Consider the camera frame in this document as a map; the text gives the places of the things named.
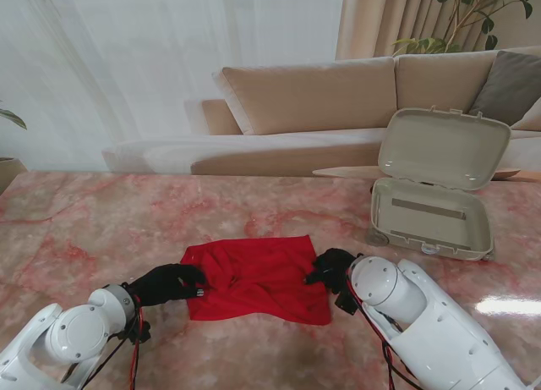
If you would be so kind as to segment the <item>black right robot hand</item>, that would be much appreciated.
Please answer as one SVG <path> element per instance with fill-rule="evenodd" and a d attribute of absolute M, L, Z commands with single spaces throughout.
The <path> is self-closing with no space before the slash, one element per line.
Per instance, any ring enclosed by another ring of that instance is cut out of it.
<path fill-rule="evenodd" d="M 346 272 L 355 260 L 356 257 L 345 250 L 328 249 L 313 261 L 313 270 L 304 282 L 308 285 L 323 283 L 333 294 L 339 294 L 346 285 Z"/>

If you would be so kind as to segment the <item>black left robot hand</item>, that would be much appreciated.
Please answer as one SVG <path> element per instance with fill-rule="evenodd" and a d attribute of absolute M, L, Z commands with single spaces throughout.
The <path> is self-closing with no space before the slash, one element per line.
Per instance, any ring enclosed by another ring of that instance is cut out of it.
<path fill-rule="evenodd" d="M 196 266 L 166 264 L 130 283 L 127 291 L 140 306 L 147 307 L 202 297 L 205 285 L 205 274 Z"/>

